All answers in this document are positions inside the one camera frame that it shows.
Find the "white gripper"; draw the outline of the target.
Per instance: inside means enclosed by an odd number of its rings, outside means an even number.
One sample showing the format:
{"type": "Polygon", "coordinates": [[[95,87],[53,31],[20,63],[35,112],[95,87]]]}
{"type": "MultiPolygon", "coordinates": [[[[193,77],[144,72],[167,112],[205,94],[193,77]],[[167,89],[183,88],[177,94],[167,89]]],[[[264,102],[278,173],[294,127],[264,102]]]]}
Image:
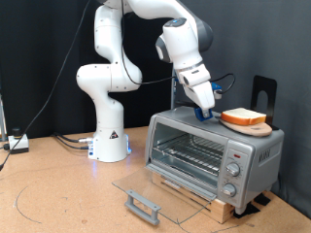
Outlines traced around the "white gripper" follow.
{"type": "Polygon", "coordinates": [[[211,83],[205,82],[191,87],[185,86],[184,91],[188,98],[202,109],[203,117],[209,117],[209,109],[215,106],[214,93],[211,83]]]}

